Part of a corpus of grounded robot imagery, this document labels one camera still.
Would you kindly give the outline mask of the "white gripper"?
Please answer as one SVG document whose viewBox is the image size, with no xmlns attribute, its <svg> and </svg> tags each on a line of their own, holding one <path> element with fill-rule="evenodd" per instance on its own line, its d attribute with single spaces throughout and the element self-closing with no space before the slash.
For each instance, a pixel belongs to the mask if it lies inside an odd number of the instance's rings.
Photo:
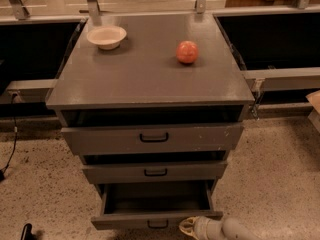
<svg viewBox="0 0 320 240">
<path fill-rule="evenodd" d="M 180 222 L 179 230 L 193 234 L 196 240 L 224 240 L 222 222 L 207 217 L 188 217 Z"/>
</svg>

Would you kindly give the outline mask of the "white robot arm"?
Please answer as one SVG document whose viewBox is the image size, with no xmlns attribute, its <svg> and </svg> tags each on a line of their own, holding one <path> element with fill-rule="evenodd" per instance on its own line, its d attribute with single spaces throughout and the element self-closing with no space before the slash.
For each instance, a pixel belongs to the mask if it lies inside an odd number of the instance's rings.
<svg viewBox="0 0 320 240">
<path fill-rule="evenodd" d="M 214 220 L 204 216 L 184 219 L 179 229 L 195 240 L 261 240 L 237 219 Z"/>
</svg>

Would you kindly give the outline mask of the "yellow robot base part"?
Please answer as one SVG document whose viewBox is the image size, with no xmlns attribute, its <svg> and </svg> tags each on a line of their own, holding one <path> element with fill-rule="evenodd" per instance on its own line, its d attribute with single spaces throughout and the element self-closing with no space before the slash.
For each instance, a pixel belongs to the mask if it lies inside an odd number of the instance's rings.
<svg viewBox="0 0 320 240">
<path fill-rule="evenodd" d="M 320 90 L 310 93 L 306 96 L 308 102 L 312 105 L 312 111 L 308 119 L 316 130 L 320 133 Z"/>
</svg>

